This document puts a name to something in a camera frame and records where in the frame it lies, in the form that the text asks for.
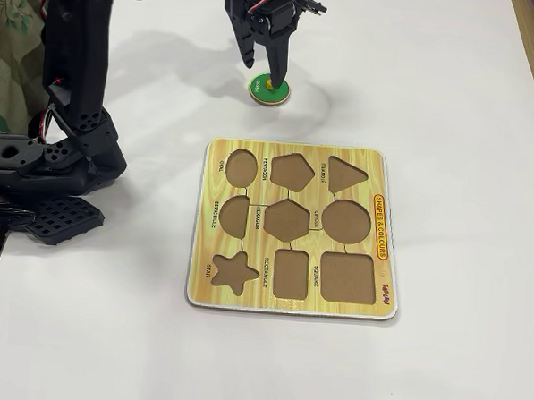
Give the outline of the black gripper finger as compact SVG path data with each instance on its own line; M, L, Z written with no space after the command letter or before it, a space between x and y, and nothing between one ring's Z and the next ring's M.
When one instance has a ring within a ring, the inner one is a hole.
M229 19L233 27L234 36L236 38L236 43L238 44L237 47L239 48L243 64L247 68L252 68L255 63L254 46L256 41L254 39L254 30L256 29L257 24L250 19L241 21L235 16L230 16Z
M267 51L270 79L274 89L281 86L287 74L289 41L290 33L287 31L274 35L267 32L256 35L256 42Z

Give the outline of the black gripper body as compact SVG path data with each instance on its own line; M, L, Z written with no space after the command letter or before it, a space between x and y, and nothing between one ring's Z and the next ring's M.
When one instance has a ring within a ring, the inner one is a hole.
M297 30L303 0L225 0L237 41L284 43Z

